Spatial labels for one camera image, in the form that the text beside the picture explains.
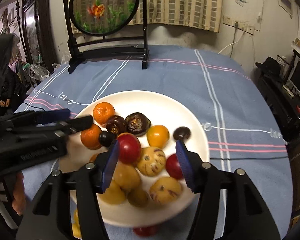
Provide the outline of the person's left hand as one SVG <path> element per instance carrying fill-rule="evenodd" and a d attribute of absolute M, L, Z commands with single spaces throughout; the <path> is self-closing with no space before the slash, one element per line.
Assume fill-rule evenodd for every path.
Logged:
<path fill-rule="evenodd" d="M 25 187 L 24 187 L 24 181 L 23 181 L 23 173 L 19 172 L 17 175 L 17 180 L 14 185 L 13 190 L 13 202 L 12 207 L 14 211 L 21 216 L 23 214 L 23 211 L 26 207 L 26 196 L 25 196 Z"/>

